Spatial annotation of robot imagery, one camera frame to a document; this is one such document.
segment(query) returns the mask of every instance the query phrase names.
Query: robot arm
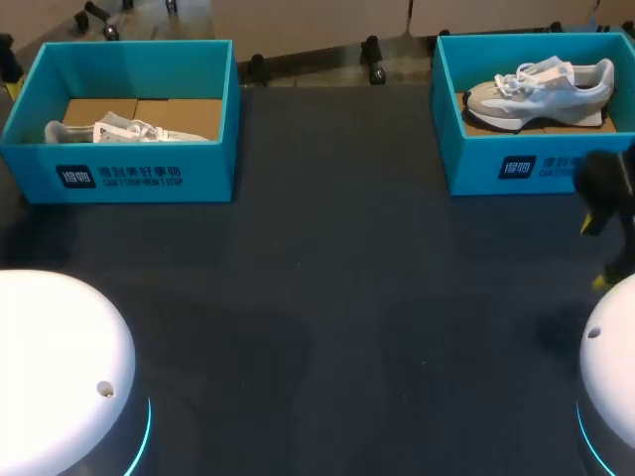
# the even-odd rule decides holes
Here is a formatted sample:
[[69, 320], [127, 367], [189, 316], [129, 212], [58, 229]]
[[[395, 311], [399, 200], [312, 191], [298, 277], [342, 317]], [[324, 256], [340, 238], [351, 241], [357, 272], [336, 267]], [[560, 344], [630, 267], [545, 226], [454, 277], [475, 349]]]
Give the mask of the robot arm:
[[589, 153], [573, 182], [588, 207], [582, 235], [598, 236], [613, 215], [621, 222], [624, 246], [593, 282], [596, 290], [610, 288], [635, 273], [635, 145], [620, 154]]

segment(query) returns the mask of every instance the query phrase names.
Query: box wall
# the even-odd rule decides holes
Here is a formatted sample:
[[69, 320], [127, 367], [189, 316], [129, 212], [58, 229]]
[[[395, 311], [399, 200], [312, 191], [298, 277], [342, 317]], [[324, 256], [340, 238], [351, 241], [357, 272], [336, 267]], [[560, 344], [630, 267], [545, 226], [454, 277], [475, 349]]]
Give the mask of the box wall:
[[445, 178], [452, 187], [462, 151], [462, 122], [454, 105], [452, 80], [447, 74], [444, 48], [437, 42], [435, 67], [431, 87], [431, 108], [437, 131], [437, 141], [442, 151]]
[[[573, 192], [572, 173], [584, 154], [592, 150], [622, 152], [631, 141], [626, 134], [576, 135], [574, 139], [558, 134], [468, 138], [451, 193]], [[535, 161], [528, 178], [499, 178], [506, 158], [523, 162], [525, 157]]]
[[229, 42], [59, 43], [48, 47], [71, 97], [220, 99]]
[[69, 90], [53, 61], [51, 50], [43, 46], [33, 63], [22, 93], [4, 128], [3, 144], [44, 142], [44, 128], [52, 120], [62, 121], [68, 106]]

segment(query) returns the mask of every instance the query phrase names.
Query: white sneaker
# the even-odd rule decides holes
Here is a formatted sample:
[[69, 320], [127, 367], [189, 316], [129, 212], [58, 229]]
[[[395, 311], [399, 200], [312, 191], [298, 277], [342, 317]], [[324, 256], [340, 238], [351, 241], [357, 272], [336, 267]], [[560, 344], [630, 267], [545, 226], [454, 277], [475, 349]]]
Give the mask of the white sneaker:
[[469, 113], [498, 129], [516, 131], [538, 117], [574, 126], [601, 126], [602, 107], [614, 85], [609, 59], [573, 66], [552, 57], [521, 64], [516, 74], [496, 74], [472, 87], [463, 101]]
[[114, 112], [109, 112], [92, 126], [71, 127], [52, 121], [47, 124], [44, 135], [47, 144], [208, 141], [194, 134], [167, 131], [143, 121], [124, 119]]

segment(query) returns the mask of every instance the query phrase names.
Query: printed logo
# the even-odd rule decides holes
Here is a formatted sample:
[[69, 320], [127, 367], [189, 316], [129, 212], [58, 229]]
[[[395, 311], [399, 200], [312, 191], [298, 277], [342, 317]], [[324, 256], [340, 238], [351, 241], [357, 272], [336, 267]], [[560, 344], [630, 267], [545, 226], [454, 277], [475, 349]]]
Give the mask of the printed logo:
[[96, 188], [88, 166], [57, 166], [56, 171], [66, 188]]
[[536, 156], [507, 156], [498, 174], [499, 179], [528, 179], [534, 170]]

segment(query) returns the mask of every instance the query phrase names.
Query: dark table surface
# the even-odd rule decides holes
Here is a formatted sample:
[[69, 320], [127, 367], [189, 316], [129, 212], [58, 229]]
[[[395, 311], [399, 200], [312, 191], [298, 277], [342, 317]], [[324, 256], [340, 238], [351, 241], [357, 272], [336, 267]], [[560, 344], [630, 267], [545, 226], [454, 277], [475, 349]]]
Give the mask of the dark table surface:
[[576, 475], [578, 340], [616, 253], [573, 195], [450, 198], [423, 86], [246, 89], [228, 204], [32, 207], [0, 265], [132, 331], [160, 475]]

